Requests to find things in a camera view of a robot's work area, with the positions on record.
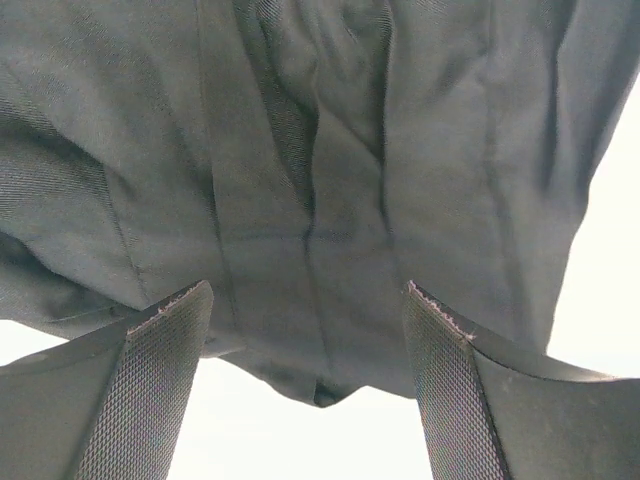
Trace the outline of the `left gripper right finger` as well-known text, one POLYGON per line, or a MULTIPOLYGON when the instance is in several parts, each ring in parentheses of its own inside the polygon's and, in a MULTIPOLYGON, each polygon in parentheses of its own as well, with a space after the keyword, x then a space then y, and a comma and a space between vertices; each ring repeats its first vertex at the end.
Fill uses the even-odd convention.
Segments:
POLYGON ((638 379, 526 351, 415 283, 402 320, 433 478, 638 478, 638 379))

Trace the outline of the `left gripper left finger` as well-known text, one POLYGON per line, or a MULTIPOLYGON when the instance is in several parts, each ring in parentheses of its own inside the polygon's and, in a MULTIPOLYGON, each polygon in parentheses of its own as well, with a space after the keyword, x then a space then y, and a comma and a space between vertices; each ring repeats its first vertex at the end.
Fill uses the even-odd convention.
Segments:
POLYGON ((167 478, 212 304, 201 281, 2 366, 2 479, 167 478))

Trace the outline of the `black skirt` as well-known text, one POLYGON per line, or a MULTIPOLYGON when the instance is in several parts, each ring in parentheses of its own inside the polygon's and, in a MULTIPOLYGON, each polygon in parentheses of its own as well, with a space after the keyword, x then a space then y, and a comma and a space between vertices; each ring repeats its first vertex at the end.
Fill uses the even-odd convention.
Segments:
POLYGON ((416 283, 544 351, 639 71, 635 1, 5 1, 1 315, 72 339, 205 280, 205 352, 410 397, 416 283))

